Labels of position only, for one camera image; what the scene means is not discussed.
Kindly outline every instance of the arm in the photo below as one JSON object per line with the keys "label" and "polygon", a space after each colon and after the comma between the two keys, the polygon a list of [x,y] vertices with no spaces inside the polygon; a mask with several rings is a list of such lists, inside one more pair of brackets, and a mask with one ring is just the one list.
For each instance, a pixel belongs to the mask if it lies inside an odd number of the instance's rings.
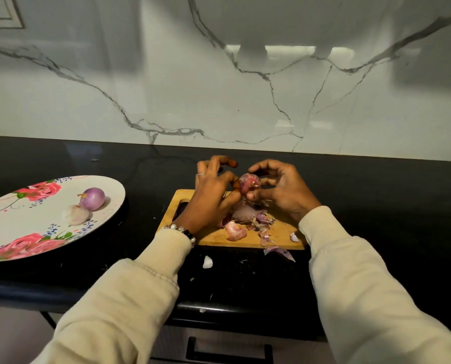
{"label": "arm", "polygon": [[[217,176],[220,165],[237,167],[225,156],[198,163],[195,193],[174,221],[191,233],[217,224],[242,198],[239,191],[223,198],[230,171]],[[51,342],[34,364],[147,363],[158,333],[178,298],[177,273],[191,250],[190,240],[164,229],[132,261],[115,263],[60,319]]]}
{"label": "arm", "polygon": [[265,160],[249,200],[271,199],[299,221],[311,246],[311,280],[321,323],[338,363],[451,363],[451,332],[421,312],[364,239],[350,236],[321,206],[295,167]]}

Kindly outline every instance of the person's right hand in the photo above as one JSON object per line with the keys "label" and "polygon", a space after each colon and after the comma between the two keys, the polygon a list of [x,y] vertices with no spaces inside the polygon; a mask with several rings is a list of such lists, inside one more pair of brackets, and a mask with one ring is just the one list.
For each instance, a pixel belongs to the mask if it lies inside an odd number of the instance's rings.
{"label": "person's right hand", "polygon": [[248,192],[247,200],[272,200],[299,222],[312,209],[321,206],[301,178],[296,167],[276,160],[264,160],[252,165],[250,173],[264,176],[261,185],[273,185],[272,189]]}

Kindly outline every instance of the floral plate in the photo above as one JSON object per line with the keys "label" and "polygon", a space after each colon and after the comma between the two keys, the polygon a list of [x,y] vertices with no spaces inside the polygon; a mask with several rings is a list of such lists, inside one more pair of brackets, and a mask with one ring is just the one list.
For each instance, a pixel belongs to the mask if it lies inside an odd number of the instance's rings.
{"label": "floral plate", "polygon": [[[68,225],[64,210],[78,194],[98,187],[106,201],[81,225]],[[104,224],[121,207],[123,185],[104,176],[71,176],[43,181],[0,197],[0,262],[31,257],[69,244]]]}

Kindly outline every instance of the beaded bracelet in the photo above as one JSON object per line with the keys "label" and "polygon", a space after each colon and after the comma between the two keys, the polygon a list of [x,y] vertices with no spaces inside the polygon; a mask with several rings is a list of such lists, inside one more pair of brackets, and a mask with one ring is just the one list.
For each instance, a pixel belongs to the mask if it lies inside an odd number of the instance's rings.
{"label": "beaded bracelet", "polygon": [[181,233],[183,233],[188,239],[190,239],[190,242],[192,243],[192,247],[195,246],[195,238],[193,237],[192,233],[188,230],[185,230],[183,228],[183,226],[176,226],[175,224],[171,224],[171,225],[167,225],[165,227],[163,227],[164,229],[172,229],[172,230],[177,230],[180,231]]}

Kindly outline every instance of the drawer handle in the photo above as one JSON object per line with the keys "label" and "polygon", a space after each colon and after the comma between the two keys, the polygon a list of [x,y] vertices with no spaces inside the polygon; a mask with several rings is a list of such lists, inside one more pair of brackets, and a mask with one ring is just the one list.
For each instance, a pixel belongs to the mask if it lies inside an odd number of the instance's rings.
{"label": "drawer handle", "polygon": [[248,358],[246,356],[212,354],[210,352],[195,351],[196,337],[188,338],[186,346],[187,360],[216,362],[219,364],[274,364],[272,361],[272,346],[264,345],[264,359]]}

